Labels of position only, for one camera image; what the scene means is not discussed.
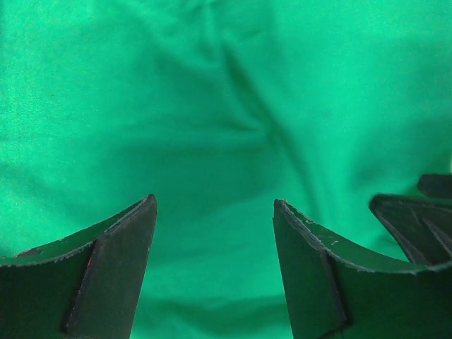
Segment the green t shirt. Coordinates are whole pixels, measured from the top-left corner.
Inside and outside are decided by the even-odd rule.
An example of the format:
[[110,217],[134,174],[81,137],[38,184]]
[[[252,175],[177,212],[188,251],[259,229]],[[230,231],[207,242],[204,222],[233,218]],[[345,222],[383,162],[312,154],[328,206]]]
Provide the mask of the green t shirt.
[[155,195],[133,338],[290,338],[274,201],[401,259],[450,170],[450,1],[1,2],[1,254]]

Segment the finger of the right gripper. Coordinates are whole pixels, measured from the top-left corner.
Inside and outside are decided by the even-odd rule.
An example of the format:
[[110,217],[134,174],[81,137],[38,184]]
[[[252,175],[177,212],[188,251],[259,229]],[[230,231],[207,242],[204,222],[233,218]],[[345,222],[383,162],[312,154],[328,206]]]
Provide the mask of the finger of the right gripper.
[[369,209],[408,261],[420,265],[451,261],[451,199],[377,194]]
[[418,190],[431,198],[451,198],[451,174],[423,174],[418,183]]

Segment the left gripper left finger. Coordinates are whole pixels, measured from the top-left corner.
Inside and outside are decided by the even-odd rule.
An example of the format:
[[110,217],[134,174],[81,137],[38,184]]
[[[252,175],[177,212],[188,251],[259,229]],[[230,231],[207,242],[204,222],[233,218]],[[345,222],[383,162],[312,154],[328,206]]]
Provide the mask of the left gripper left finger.
[[2,338],[129,338],[157,217],[147,196],[1,260]]

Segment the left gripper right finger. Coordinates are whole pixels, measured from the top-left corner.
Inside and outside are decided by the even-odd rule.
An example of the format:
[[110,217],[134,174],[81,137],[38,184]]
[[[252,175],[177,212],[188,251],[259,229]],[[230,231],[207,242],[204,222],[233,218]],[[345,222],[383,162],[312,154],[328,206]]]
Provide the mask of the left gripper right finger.
[[273,226],[295,338],[451,337],[451,261],[376,253],[284,201]]

